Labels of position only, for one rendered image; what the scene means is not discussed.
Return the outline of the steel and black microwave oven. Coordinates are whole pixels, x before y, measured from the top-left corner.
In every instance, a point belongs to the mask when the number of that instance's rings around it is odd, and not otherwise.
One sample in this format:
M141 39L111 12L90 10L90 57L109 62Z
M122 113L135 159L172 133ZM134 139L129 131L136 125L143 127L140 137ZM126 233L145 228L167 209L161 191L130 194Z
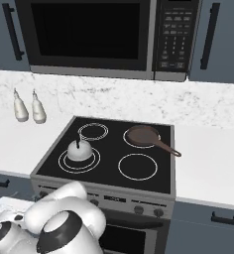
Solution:
M184 81L200 0L157 0L152 77Z

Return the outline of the blue-grey drawer front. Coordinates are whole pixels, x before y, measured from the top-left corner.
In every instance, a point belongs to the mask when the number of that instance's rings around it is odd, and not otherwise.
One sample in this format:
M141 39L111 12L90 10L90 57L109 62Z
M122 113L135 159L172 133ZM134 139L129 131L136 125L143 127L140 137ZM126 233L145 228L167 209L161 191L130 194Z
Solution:
M9 180L10 183L7 188L0 188L0 197L10 196L25 200L34 199L35 193L30 179L0 174L0 182L5 182L6 180Z
M234 254L234 226L212 222L211 213L234 209L177 201L165 254Z

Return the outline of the oven door with window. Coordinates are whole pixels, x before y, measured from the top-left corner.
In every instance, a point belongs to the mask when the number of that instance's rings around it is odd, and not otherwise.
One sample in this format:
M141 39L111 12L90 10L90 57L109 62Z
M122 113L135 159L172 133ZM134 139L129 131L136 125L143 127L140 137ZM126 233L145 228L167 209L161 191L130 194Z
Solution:
M107 217L138 217L145 221L158 221L162 227L153 229L134 229L106 224L99 244L104 254L165 254L170 228L168 219L159 219L146 215L103 209Z

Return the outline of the black microwave door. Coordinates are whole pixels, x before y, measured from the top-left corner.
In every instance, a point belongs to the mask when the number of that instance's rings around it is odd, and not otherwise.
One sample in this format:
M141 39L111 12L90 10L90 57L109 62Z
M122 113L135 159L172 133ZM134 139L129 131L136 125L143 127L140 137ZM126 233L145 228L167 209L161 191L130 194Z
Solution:
M150 79L157 0L15 0L35 73Z

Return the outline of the white bottle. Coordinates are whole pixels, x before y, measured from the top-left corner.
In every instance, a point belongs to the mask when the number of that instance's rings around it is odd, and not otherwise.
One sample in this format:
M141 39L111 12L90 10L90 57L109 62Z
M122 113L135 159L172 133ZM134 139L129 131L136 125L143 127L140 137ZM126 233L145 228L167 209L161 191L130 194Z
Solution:
M29 119L29 112L17 90L14 90L14 112L19 122L26 122Z
M33 91L33 118L37 124L43 124L47 121L47 114L43 107L42 102L39 100L38 95L35 91Z

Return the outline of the black and steel stove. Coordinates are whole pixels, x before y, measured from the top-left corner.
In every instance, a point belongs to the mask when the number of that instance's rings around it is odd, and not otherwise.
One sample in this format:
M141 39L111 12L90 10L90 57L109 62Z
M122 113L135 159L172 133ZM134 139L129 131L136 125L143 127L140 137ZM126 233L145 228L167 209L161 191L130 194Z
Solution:
M136 214L140 205L146 215L171 218L176 199L175 156L154 145L137 146L127 137L133 122L74 117L31 173L34 191L48 194L61 186L80 181L87 199L98 207ZM87 141L92 156L82 162L67 157L72 141ZM164 215L156 217L161 208Z

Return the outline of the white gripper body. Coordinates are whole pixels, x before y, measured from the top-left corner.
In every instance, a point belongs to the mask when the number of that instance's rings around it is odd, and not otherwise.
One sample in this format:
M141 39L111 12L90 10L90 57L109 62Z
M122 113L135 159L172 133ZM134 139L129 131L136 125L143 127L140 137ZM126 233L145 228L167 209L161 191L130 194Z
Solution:
M4 210L25 212L33 204L34 203L32 201L2 196L0 197L0 213Z

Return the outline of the brown frying pan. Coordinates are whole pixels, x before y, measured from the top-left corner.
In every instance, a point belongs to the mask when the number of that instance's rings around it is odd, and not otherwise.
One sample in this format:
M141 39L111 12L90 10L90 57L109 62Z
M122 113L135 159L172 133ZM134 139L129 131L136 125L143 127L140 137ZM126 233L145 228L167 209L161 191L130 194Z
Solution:
M159 138L158 131L151 126L146 125L133 126L128 130L127 136L130 139L130 141L133 142L135 145L138 146L154 145L168 151L169 153L175 155L176 157L181 156L181 153L179 151L165 144Z

